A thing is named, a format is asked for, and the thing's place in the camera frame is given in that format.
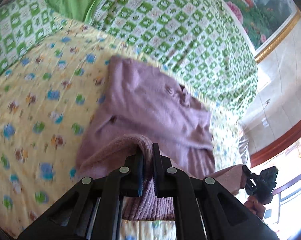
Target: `mattress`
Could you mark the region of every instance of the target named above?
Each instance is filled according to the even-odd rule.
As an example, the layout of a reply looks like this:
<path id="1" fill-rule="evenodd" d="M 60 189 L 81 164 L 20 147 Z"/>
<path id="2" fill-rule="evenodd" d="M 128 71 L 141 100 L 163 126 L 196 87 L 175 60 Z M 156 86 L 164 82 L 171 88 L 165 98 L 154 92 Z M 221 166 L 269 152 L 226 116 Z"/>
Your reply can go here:
<path id="1" fill-rule="evenodd" d="M 94 112 L 104 101 L 109 59 L 148 55 L 76 20 L 46 37 L 0 77 L 0 226 L 17 237 L 75 183 L 76 150 Z M 241 163 L 237 117 L 196 94 L 211 112 L 216 169 Z M 171 221 L 122 221 L 121 239 L 174 239 Z"/>

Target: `green checkered blanket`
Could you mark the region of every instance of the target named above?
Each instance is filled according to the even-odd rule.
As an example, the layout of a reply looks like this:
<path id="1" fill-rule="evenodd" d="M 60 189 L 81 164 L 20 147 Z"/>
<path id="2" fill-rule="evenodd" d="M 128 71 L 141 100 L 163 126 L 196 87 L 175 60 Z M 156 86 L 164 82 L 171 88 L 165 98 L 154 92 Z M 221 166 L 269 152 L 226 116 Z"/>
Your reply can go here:
<path id="1" fill-rule="evenodd" d="M 239 116 L 255 96 L 254 57 L 222 0 L 105 0 L 92 24 Z"/>

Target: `wall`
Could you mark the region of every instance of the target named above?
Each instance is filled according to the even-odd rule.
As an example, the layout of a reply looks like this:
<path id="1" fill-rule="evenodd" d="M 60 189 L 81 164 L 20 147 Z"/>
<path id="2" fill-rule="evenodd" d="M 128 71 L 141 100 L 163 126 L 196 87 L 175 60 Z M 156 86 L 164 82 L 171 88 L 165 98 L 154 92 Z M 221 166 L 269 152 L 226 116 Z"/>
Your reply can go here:
<path id="1" fill-rule="evenodd" d="M 301 120 L 301 20 L 257 68 L 258 93 L 241 120 L 250 154 Z"/>

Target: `human hand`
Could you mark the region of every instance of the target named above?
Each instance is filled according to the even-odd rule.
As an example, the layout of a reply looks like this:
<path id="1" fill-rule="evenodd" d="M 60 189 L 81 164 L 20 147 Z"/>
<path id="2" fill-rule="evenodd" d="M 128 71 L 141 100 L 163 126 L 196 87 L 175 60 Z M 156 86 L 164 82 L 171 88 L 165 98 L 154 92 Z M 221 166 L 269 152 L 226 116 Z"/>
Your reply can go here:
<path id="1" fill-rule="evenodd" d="M 244 206 L 247 207 L 254 215 L 257 215 L 260 219 L 263 219 L 266 208 L 257 198 L 254 196 L 249 196 L 247 201 L 244 203 Z"/>

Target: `metal screw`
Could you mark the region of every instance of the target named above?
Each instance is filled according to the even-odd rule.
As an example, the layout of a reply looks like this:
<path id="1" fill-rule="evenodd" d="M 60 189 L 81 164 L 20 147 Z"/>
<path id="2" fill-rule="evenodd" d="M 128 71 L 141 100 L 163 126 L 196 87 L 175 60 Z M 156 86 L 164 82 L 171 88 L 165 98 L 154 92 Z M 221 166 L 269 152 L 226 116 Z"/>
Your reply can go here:
<path id="1" fill-rule="evenodd" d="M 90 177 L 82 178 L 82 183 L 83 184 L 89 184 L 91 182 L 92 182 L 92 179 Z"/>
<path id="2" fill-rule="evenodd" d="M 177 169 L 174 168 L 174 167 L 169 167 L 169 168 L 167 169 L 167 172 L 170 173 L 170 174 L 174 174 L 174 173 L 177 172 Z"/>
<path id="3" fill-rule="evenodd" d="M 126 167 L 126 166 L 120 167 L 119 172 L 120 173 L 127 173 L 127 172 L 129 172 L 129 168 Z"/>
<path id="4" fill-rule="evenodd" d="M 209 185 L 213 185 L 215 183 L 215 180 L 212 177 L 207 177 L 205 179 L 205 182 Z"/>

